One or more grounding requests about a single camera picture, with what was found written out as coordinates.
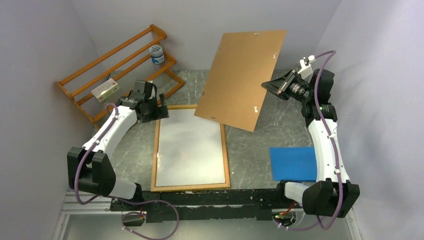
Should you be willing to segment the brown backing board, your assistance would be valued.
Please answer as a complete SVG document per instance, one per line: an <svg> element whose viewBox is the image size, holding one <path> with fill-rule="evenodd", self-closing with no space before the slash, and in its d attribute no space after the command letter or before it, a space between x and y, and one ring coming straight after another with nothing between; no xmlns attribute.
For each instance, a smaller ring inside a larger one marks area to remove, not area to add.
<svg viewBox="0 0 424 240"><path fill-rule="evenodd" d="M195 116L253 132L287 30L227 32L221 37Z"/></svg>

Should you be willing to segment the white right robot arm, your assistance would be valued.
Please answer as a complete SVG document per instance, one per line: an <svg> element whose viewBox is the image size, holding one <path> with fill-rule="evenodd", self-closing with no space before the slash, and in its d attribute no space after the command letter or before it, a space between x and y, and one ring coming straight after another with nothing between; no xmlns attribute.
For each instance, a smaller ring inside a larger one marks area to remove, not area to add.
<svg viewBox="0 0 424 240"><path fill-rule="evenodd" d="M316 177L307 186L304 180L283 179L275 202L282 208L293 201L302 205L308 215L344 218L360 196L360 187L353 184L344 167L338 143L338 116L330 103L335 74L317 69L310 81L295 70L265 81L261 86L282 100L293 98L301 102L301 114L312 139Z"/></svg>

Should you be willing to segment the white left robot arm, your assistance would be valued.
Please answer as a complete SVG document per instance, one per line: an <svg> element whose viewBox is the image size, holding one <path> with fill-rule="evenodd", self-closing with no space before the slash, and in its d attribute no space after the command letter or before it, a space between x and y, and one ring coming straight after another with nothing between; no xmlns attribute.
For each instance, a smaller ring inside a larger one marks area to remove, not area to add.
<svg viewBox="0 0 424 240"><path fill-rule="evenodd" d="M137 210L144 201L142 186L117 178L110 156L135 124L169 117L165 95L158 93L152 81L136 80L127 96L108 103L106 109L111 111L110 115L97 133L83 146L72 147L67 153L69 187L81 205L106 197Z"/></svg>

